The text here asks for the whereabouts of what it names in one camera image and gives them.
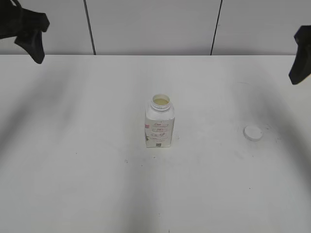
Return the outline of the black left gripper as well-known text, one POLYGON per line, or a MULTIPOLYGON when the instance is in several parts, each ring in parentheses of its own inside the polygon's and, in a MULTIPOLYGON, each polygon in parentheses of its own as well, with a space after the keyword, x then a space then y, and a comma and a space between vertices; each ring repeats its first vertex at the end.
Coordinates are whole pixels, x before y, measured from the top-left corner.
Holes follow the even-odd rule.
POLYGON ((0 1, 0 38, 16 36, 15 44, 23 48, 37 64, 42 64, 45 57, 42 32, 46 32, 49 25, 45 13, 22 8, 18 0, 0 1))

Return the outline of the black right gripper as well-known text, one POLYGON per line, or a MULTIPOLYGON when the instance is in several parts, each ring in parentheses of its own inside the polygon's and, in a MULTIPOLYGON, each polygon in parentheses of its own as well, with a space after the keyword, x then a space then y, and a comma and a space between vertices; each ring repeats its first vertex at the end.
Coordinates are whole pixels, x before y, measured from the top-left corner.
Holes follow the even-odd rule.
POLYGON ((298 48, 289 78, 292 85, 297 85, 311 74, 311 25, 300 26, 294 40, 298 48))

